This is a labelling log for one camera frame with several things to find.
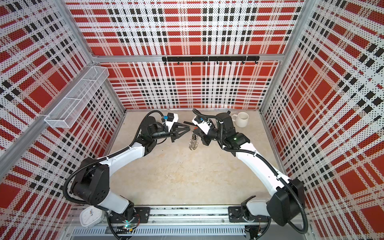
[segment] black mounting plate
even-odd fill
[[[147,223],[149,218],[150,207],[134,207],[136,213],[140,215],[140,223]],[[124,220],[120,215],[115,214],[114,216],[109,215],[111,219],[111,223],[124,223]],[[139,218],[135,217],[135,219],[131,223],[137,223]]]
[[[243,215],[241,214],[241,207],[228,207],[228,216],[229,222],[247,222],[243,219]],[[253,222],[268,222],[269,219],[267,216],[257,215],[255,221]]]

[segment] beige tabletop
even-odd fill
[[[147,113],[127,112],[111,153],[131,143]],[[179,115],[179,123],[190,122],[194,116],[192,111],[172,113]],[[202,113],[216,115],[219,112]],[[235,126],[236,131],[245,134],[255,148],[277,168],[259,112],[247,113],[250,116],[248,125]],[[159,114],[154,113],[152,116],[161,122]],[[204,146],[199,139],[198,148],[189,150],[191,135],[191,132],[187,132],[174,143],[167,139],[148,155],[119,169],[110,179],[111,190],[135,205],[240,204],[252,195],[270,199],[256,175],[238,158],[221,150],[216,142]]]

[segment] pegboard wall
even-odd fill
[[[317,1],[264,115],[322,239],[384,238],[384,1]]]
[[[103,86],[71,129],[47,127],[0,183],[0,239],[58,237],[72,204],[64,181],[86,157],[103,156],[122,113]]]
[[[283,53],[304,0],[65,0],[102,55]]]
[[[54,1],[0,3],[0,155],[88,64]]]
[[[102,63],[127,109],[258,109],[277,61]]]

